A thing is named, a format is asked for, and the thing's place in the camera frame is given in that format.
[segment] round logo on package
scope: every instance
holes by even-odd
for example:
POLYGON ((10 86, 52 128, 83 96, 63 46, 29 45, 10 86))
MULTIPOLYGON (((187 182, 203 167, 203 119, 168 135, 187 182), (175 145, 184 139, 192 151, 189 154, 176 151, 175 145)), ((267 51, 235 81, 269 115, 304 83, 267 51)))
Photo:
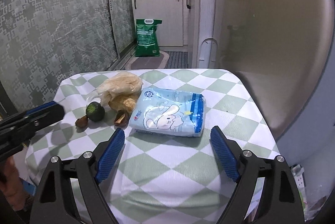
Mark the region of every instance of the round logo on package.
POLYGON ((144 93, 144 95, 145 95, 146 97, 152 97, 152 96, 153 96, 153 92, 146 91, 146 92, 144 93))

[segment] green rice bag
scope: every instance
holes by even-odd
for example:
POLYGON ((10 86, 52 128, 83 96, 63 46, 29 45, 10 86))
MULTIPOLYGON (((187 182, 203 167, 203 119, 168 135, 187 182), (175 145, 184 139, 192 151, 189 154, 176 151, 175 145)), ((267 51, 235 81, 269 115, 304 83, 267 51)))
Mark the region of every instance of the green rice bag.
POLYGON ((156 57, 160 55, 156 29, 162 20, 136 19, 137 48, 135 57, 156 57))

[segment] avocado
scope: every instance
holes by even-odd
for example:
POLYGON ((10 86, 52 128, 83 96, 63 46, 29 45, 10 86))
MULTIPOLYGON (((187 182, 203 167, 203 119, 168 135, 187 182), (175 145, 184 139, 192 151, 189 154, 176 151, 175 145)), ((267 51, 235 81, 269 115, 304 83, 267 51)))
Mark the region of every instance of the avocado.
POLYGON ((104 108, 98 102, 91 102, 86 108, 86 116, 93 122, 99 122, 104 117, 104 108))

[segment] checkered tablecloth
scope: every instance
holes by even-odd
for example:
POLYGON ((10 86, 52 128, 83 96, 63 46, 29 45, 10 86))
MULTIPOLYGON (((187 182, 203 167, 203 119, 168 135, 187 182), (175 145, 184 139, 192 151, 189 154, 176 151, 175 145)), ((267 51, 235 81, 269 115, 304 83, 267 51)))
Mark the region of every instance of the checkered tablecloth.
MULTIPOLYGON (((108 179, 100 184, 112 212, 123 224, 215 223, 223 212, 235 183, 228 179, 213 155, 210 130, 218 125, 227 138, 259 157, 278 155, 276 143, 256 104, 240 80, 226 70, 158 69, 134 70, 143 87, 159 87, 204 95, 207 104, 201 138, 135 133, 125 130, 126 143, 108 179)), ((32 139, 26 155, 31 179, 38 184, 54 155, 62 160, 93 151, 115 131, 116 112, 106 109, 103 121, 89 122, 77 130, 76 119, 85 115, 95 89, 118 72, 94 72, 64 80, 55 96, 62 104, 64 119, 32 139)), ((260 198, 258 180, 249 212, 260 198)), ((78 210, 85 222, 89 215, 77 180, 72 180, 78 210)))

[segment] refrigerator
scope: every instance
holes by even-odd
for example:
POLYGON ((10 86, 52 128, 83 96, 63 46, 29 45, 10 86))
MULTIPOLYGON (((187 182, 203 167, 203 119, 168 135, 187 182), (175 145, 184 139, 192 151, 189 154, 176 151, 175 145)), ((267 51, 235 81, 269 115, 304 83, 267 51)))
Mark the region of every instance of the refrigerator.
POLYGON ((235 74, 308 198, 334 188, 334 0, 216 0, 209 67, 235 74))

